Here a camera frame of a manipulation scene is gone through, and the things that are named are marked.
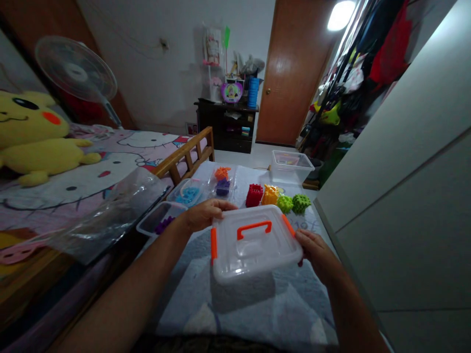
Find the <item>green spiky ball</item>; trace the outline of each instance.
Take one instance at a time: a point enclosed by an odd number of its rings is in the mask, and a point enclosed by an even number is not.
[[[293,197],[293,212],[296,214],[304,214],[306,208],[311,205],[311,200],[306,195],[297,194]]]
[[[283,213],[289,213],[293,208],[293,199],[286,195],[281,195],[278,197],[277,206]]]

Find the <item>white wardrobe door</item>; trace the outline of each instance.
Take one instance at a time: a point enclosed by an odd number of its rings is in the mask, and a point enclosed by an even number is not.
[[[471,129],[337,233],[377,311],[471,307]]]
[[[471,309],[379,313],[396,352],[469,352]]]
[[[470,13],[457,1],[320,190],[333,231],[471,126]]]

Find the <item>pikachu plush toy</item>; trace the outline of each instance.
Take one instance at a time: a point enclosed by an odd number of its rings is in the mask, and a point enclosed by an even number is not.
[[[0,91],[0,168],[24,174],[18,179],[22,186],[44,184],[51,175],[101,160],[79,148],[91,141],[64,138],[69,124],[47,108],[52,105],[52,97],[43,93]]]

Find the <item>tiled floor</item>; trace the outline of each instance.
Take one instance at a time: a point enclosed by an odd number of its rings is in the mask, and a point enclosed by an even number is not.
[[[215,150],[214,153],[218,163],[231,163],[248,168],[267,169],[271,164],[271,152],[273,150],[297,152],[296,149],[291,147],[254,144],[251,154],[219,150]]]

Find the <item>wooden bed frame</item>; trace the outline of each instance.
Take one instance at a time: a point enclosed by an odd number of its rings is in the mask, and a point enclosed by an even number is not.
[[[207,139],[208,144],[203,150],[201,150],[200,142],[204,138]],[[195,162],[192,162],[190,152],[195,146],[196,152],[198,154],[198,159]],[[183,176],[180,176],[180,173],[177,169],[177,164],[183,158],[186,162],[187,170]],[[212,134],[212,127],[210,126],[205,128],[195,137],[193,137],[182,148],[176,150],[170,156],[168,156],[154,170],[152,170],[152,174],[155,174],[157,177],[162,178],[167,173],[170,173],[173,185],[177,186],[182,179],[192,177],[198,167],[201,165],[201,163],[203,163],[208,158],[211,162],[214,162],[214,137]]]

